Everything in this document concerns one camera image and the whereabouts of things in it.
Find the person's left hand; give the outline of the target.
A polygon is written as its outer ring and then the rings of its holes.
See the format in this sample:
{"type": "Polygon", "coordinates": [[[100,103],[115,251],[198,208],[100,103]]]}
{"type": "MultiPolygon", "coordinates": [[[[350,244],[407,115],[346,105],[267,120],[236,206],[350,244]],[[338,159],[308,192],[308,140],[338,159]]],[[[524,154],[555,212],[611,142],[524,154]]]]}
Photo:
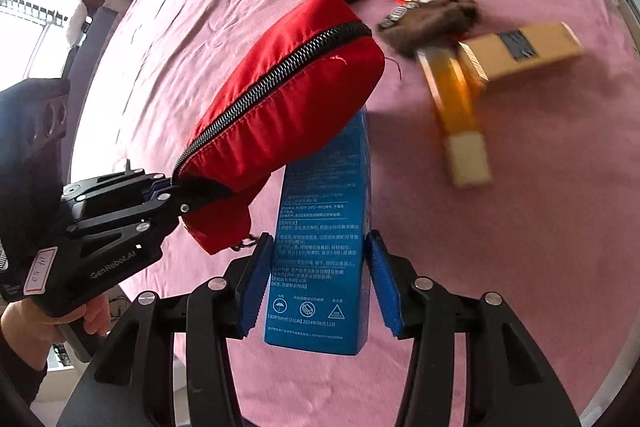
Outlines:
{"type": "Polygon", "coordinates": [[[1,332],[9,347],[29,367],[41,371],[47,363],[51,347],[64,337],[58,325],[81,321],[89,334],[105,335],[111,324],[107,295],[93,298],[85,305],[64,315],[49,317],[30,298],[10,303],[1,317],[1,332]]]}

